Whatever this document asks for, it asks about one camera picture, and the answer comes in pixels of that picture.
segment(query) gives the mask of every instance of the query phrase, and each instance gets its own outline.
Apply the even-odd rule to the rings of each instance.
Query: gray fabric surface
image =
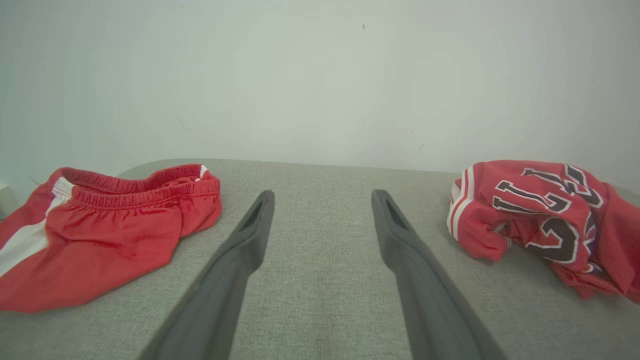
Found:
[[[374,232],[375,188],[391,193],[510,358],[640,358],[640,306],[615,296],[581,300],[518,247],[498,263],[460,249],[445,225],[457,174],[166,160],[122,176],[189,162],[221,179],[218,223],[184,238],[166,267],[87,305],[0,313],[0,359],[134,359],[265,189],[276,194],[273,226],[248,282],[232,359],[410,359],[396,281]]]

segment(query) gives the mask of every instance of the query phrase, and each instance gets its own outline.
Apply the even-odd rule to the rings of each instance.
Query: white stripe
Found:
[[[467,191],[465,188],[465,186],[467,185],[467,181],[465,180],[465,172],[466,170],[462,172],[462,182],[460,184],[461,189],[458,189],[457,192],[454,191],[454,189],[458,188],[455,181],[453,182],[453,188],[451,189],[451,197],[453,198],[453,202],[449,206],[449,215],[447,216],[447,229],[449,230],[449,234],[451,234],[451,236],[453,236],[454,238],[455,236],[453,235],[453,230],[451,229],[451,217],[453,216],[453,209],[456,208],[456,205],[458,205],[458,203],[462,200],[462,195]]]
[[[64,177],[56,181],[51,192],[55,198],[51,201],[45,216],[55,207],[60,206],[71,199],[73,184]],[[13,236],[0,249],[0,276],[3,276],[22,260],[30,257],[38,251],[44,250],[49,245],[45,230],[47,218],[37,224],[25,225],[18,229]]]
[[[458,225],[459,225],[459,222],[460,222],[460,216],[462,216],[462,213],[464,212],[465,208],[469,204],[471,204],[471,202],[474,200],[474,192],[476,191],[476,186],[475,186],[476,182],[475,182],[475,179],[474,179],[474,167],[470,167],[470,168],[467,169],[467,179],[468,179],[467,198],[460,203],[460,206],[458,207],[458,210],[456,210],[456,213],[453,214],[453,237],[456,239],[456,241],[459,241],[458,240]]]

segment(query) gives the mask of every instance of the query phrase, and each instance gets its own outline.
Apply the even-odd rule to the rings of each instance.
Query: jersey number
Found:
[[[542,180],[549,181],[558,185],[561,191],[574,196],[580,195],[591,207],[599,208],[603,204],[602,197],[593,189],[587,185],[587,180],[584,172],[579,168],[575,168],[571,165],[565,165],[565,173],[567,180],[562,180],[557,174],[538,171],[532,168],[525,168],[522,173],[523,176],[537,176]],[[512,182],[503,180],[496,187],[496,190],[501,192],[509,192],[519,197],[534,201],[544,206],[547,210],[554,213],[562,213],[571,206],[571,200],[566,199],[558,194],[547,193],[542,196],[536,193],[531,193],[523,189],[517,188]],[[545,214],[542,211],[536,211],[529,208],[525,208],[521,205],[513,204],[502,199],[499,196],[493,197],[493,207],[497,210],[507,211],[510,213],[521,214]],[[570,222],[559,218],[549,217],[540,226],[540,231],[547,238],[555,238],[557,243],[551,245],[543,245],[539,243],[529,242],[525,245],[527,250],[532,253],[555,261],[556,263],[573,263],[578,253],[578,244],[580,233]],[[589,212],[589,218],[586,221],[584,234],[586,239],[582,242],[589,255],[591,255],[593,243],[595,241],[595,219],[593,214]],[[589,262],[589,271],[592,272],[599,270],[596,264]]]

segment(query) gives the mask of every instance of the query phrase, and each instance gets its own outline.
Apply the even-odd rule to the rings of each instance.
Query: red fabric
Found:
[[[201,165],[124,180],[61,168],[0,223],[0,249],[21,228],[45,219],[54,185],[71,198],[46,216],[46,249],[0,277],[0,310],[35,312],[84,304],[169,263],[180,237],[212,226],[220,180]]]
[[[451,199],[447,225],[475,258],[497,261],[513,240],[550,260],[585,299],[602,292],[640,302],[640,209],[589,172],[482,162],[464,171]]]

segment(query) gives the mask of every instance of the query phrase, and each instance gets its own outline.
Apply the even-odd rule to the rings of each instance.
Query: white wall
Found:
[[[637,0],[3,0],[0,179],[24,201],[63,166],[511,158],[640,191],[639,19]]]

